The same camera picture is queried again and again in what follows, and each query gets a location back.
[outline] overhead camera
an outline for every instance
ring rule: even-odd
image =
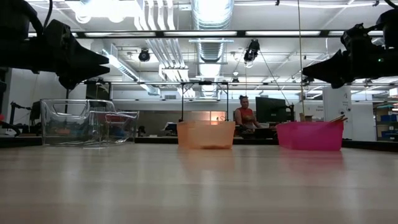
[[[305,67],[303,75],[316,78],[339,88],[358,78],[377,79],[398,75],[398,6],[380,15],[375,26],[365,28],[356,24],[344,31],[340,40],[345,51],[337,51],[332,58]],[[368,32],[382,30],[385,46],[374,45]]]
[[[233,78],[232,79],[232,83],[239,83],[239,79],[238,78]]]
[[[52,20],[52,1],[44,25],[23,0],[0,1],[0,67],[55,72],[63,87],[72,90],[83,80],[109,72],[109,59],[82,47],[70,27]],[[36,37],[28,39],[29,25]]]
[[[247,66],[252,66],[254,59],[258,56],[258,51],[260,50],[260,44],[258,40],[251,40],[249,47],[246,49],[244,54],[244,63]]]
[[[149,50],[148,49],[141,49],[141,53],[138,55],[138,59],[141,62],[147,62],[150,59]]]

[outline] wooden table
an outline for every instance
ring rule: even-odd
[[[0,150],[1,223],[397,223],[398,154],[176,145]]]

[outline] clear plastic bin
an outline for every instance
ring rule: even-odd
[[[134,137],[138,119],[105,100],[41,100],[41,115],[43,144],[50,146],[123,143]]]
[[[178,146],[185,149],[231,149],[235,122],[185,121],[177,124]]]
[[[290,122],[276,126],[279,145],[287,149],[339,151],[344,124],[335,122]]]

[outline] woman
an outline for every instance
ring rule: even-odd
[[[235,122],[237,125],[242,125],[248,129],[261,128],[260,123],[257,122],[256,117],[253,116],[253,110],[249,108],[249,99],[247,96],[240,96],[241,107],[235,111]]]

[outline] pink plastic bin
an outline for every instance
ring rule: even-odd
[[[276,126],[279,145],[287,149],[339,151],[343,122],[290,122]]]

